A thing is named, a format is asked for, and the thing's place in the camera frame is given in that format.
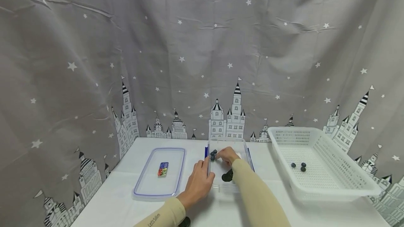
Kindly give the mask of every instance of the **arm sleeve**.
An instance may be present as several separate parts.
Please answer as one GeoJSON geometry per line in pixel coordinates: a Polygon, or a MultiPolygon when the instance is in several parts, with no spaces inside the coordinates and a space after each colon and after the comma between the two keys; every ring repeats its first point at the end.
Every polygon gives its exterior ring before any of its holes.
{"type": "Polygon", "coordinates": [[[290,227],[285,212],[265,182],[247,162],[237,159],[232,164],[237,184],[252,227],[290,227]]]}
{"type": "Polygon", "coordinates": [[[134,227],[177,227],[185,218],[185,208],[177,198],[168,199],[164,205],[137,223],[134,227]]]}

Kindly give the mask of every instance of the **white tablecloth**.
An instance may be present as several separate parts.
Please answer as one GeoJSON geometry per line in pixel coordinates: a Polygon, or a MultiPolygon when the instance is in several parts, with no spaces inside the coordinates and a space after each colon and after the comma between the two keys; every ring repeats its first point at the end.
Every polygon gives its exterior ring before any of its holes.
{"type": "MultiPolygon", "coordinates": [[[[194,163],[204,158],[207,140],[138,138],[116,166],[72,227],[132,227],[162,206],[163,202],[135,201],[131,193],[152,149],[183,147],[187,150],[183,191],[194,163]]],[[[290,186],[277,171],[268,143],[247,143],[255,172],[271,188],[282,205],[292,227],[389,227],[367,198],[352,203],[303,205],[295,200],[290,186]]],[[[212,191],[202,203],[194,206],[187,216],[192,227],[250,226],[239,198],[218,199],[212,191]]]]}

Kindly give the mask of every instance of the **star print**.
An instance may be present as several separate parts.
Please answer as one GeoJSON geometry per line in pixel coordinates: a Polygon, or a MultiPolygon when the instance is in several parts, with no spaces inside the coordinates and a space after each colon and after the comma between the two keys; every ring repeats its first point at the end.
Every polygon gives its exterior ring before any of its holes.
{"type": "Polygon", "coordinates": [[[41,142],[39,139],[37,141],[32,141],[32,147],[31,148],[39,148],[39,145],[42,144],[43,142],[41,142]]]}
{"type": "Polygon", "coordinates": [[[69,67],[67,67],[67,68],[71,69],[72,71],[74,71],[74,69],[77,68],[77,66],[74,65],[74,62],[73,63],[68,62],[68,63],[69,63],[69,67]]]}

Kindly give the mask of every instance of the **hand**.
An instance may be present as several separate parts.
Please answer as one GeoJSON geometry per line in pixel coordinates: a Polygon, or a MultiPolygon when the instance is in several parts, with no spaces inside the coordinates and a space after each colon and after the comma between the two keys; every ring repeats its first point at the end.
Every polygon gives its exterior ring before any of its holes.
{"type": "Polygon", "coordinates": [[[236,154],[236,152],[234,152],[233,148],[228,146],[226,148],[223,148],[216,154],[216,159],[219,158],[222,158],[222,160],[226,162],[227,165],[231,166],[233,162],[240,157],[236,154]]]}
{"type": "Polygon", "coordinates": [[[210,172],[208,176],[209,160],[210,156],[206,157],[204,161],[200,160],[195,163],[194,171],[192,171],[191,176],[188,178],[185,191],[177,196],[177,199],[182,203],[185,210],[189,209],[202,198],[205,198],[212,188],[215,174],[210,172]]]}

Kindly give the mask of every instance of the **white plastic basket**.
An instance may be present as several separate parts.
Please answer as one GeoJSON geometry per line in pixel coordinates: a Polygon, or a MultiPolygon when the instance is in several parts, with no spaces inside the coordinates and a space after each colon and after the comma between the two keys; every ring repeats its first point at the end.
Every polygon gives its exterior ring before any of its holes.
{"type": "Polygon", "coordinates": [[[270,127],[282,170],[300,201],[353,201],[380,187],[329,136],[311,127],[270,127]],[[306,172],[300,170],[306,163],[306,172]]]}

